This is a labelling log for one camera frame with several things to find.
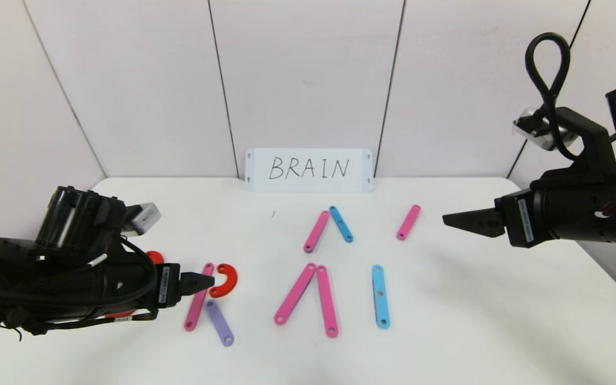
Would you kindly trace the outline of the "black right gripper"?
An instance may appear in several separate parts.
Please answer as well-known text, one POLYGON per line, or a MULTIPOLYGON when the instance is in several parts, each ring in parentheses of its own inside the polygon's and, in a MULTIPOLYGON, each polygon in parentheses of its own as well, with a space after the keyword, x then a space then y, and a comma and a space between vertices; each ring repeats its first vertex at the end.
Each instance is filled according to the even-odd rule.
POLYGON ((445 214, 442 220, 487 238, 507 231, 514 247, 552 240, 616 243, 616 214, 596 216, 615 194, 616 175, 597 182, 581 175, 542 177, 528 189, 499 198, 496 208, 445 214))

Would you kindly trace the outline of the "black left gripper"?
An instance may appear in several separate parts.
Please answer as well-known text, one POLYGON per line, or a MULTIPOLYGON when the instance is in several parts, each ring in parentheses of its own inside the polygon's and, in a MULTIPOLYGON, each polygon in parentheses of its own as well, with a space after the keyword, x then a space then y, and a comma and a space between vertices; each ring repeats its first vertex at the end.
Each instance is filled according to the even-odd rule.
POLYGON ((191 296, 215 285, 208 274, 183 272, 178 264, 121 263, 107 268, 107 296, 110 299, 133 294, 156 277, 155 285, 142 296, 122 304, 108 305, 110 309, 166 309, 179 300, 178 295, 191 296))

